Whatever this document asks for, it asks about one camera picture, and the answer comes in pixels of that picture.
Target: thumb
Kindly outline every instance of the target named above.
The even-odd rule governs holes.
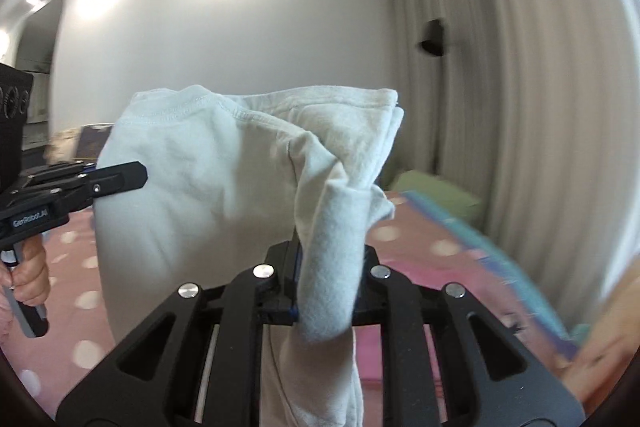
[[[2,262],[0,262],[0,285],[6,286],[7,288],[14,285],[14,278],[11,277],[11,272]]]

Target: triangular cutout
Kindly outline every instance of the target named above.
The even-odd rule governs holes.
[[[175,315],[165,315],[148,335],[133,346],[118,363],[118,368],[132,377],[149,381],[156,374],[156,368],[164,352],[164,346],[174,327]]]
[[[477,315],[469,317],[471,329],[480,346],[489,377],[494,381],[504,380],[518,373],[522,373],[527,364],[509,344],[495,333],[492,328]]]

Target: human hand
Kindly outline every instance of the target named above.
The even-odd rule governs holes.
[[[22,257],[22,262],[13,272],[0,263],[0,282],[3,286],[14,287],[17,301],[27,306],[38,306],[46,301],[51,290],[47,252],[41,235],[25,239]]]

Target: white cloth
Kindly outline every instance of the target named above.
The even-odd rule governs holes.
[[[262,424],[359,426],[351,313],[367,230],[393,205],[373,183],[402,118],[396,92],[307,87],[137,94],[99,167],[138,160],[145,187],[95,202],[104,300],[119,341],[184,282],[223,285],[298,230],[293,328],[266,330]]]

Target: curtain fold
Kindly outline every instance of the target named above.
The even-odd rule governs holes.
[[[638,247],[640,0],[422,1],[427,12],[394,1],[408,65],[404,167],[428,171],[434,153],[437,110],[419,113],[434,88],[417,84],[437,86],[436,59],[411,45],[440,16],[450,31],[442,174],[485,200],[485,232],[567,325],[590,320]]]

